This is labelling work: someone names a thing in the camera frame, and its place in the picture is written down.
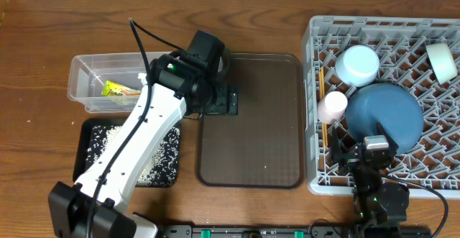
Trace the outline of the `light green small plate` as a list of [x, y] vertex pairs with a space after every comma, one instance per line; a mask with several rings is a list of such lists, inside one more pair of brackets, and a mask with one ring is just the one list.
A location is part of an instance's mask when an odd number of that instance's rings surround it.
[[436, 43], [425, 47], [435, 77], [440, 84], [457, 77], [458, 70], [446, 43]]

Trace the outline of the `white rice grains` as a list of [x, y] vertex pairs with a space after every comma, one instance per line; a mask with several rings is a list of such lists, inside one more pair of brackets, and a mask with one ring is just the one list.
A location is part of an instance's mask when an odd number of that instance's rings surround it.
[[[88, 147], [83, 149], [85, 170], [102, 155], [115, 138], [121, 126], [96, 125], [92, 127]], [[172, 186], [178, 176], [178, 153], [180, 144], [180, 125], [176, 124], [161, 141], [152, 158], [144, 167], [136, 187], [166, 188]]]

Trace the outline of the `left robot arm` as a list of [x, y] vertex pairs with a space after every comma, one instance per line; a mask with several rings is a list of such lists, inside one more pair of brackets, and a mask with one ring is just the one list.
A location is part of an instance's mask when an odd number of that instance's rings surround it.
[[146, 85], [112, 142], [72, 186], [48, 197], [57, 237], [156, 237], [152, 221], [125, 214], [139, 176], [166, 134], [186, 115], [235, 115], [236, 91], [219, 65], [228, 55], [217, 37], [198, 30], [187, 49], [147, 60]]

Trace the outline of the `light blue bowl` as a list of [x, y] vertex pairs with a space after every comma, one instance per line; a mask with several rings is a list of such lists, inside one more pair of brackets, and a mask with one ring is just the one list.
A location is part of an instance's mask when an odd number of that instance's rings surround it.
[[377, 53], [365, 45], [355, 45], [345, 50], [335, 62], [339, 79], [350, 86], [369, 85], [377, 76], [380, 59]]

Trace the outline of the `dark blue round plate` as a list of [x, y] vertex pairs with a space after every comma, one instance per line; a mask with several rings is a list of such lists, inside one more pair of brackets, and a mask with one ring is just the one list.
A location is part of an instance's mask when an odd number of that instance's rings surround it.
[[397, 143], [397, 154], [411, 150], [423, 133], [423, 110], [414, 96], [390, 83], [375, 83], [349, 99], [345, 119], [351, 136], [361, 142], [378, 134], [377, 123]]

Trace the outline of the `pink plastic cup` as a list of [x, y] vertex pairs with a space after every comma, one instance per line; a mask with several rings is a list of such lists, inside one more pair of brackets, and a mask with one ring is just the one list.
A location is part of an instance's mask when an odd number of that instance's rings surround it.
[[339, 121], [348, 106], [348, 98], [340, 91], [327, 93], [317, 104], [318, 120], [324, 124]]

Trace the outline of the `yellow snack wrapper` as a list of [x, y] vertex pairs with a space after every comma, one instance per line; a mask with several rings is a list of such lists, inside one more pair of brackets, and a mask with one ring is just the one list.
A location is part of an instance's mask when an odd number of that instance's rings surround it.
[[123, 86], [113, 81], [105, 81], [101, 95], [102, 96], [138, 96], [141, 91]]

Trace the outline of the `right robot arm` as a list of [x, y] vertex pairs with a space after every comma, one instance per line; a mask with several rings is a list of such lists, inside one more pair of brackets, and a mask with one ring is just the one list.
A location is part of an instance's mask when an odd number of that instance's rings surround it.
[[407, 220], [408, 188], [385, 183], [380, 172], [390, 166], [398, 145], [380, 123], [377, 132], [344, 152], [336, 128], [331, 131], [331, 162], [341, 174], [351, 174], [354, 209], [361, 216], [345, 232], [348, 237], [401, 237], [399, 223]]

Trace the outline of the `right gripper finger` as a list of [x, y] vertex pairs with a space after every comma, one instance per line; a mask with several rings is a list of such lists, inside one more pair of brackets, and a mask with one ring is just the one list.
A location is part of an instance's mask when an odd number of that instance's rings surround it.
[[387, 133], [387, 131], [380, 122], [377, 122], [377, 131], [379, 134], [383, 135], [386, 138], [389, 145], [388, 150], [390, 151], [390, 154], [396, 155], [399, 146], [397, 145], [396, 141], [394, 141], [393, 138], [391, 138], [391, 136]]
[[330, 151], [330, 158], [333, 164], [338, 165], [338, 171], [340, 174], [345, 173], [344, 164], [345, 164], [345, 157], [344, 153], [341, 150], [339, 136], [336, 131], [336, 127], [333, 127], [331, 131], [332, 136], [332, 143], [331, 143], [331, 151]]

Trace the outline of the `white tissue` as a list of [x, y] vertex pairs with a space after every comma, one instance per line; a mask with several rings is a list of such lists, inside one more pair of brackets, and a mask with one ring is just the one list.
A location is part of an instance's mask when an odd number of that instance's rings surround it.
[[138, 73], [138, 79], [141, 81], [143, 86], [146, 86], [148, 84], [146, 73]]

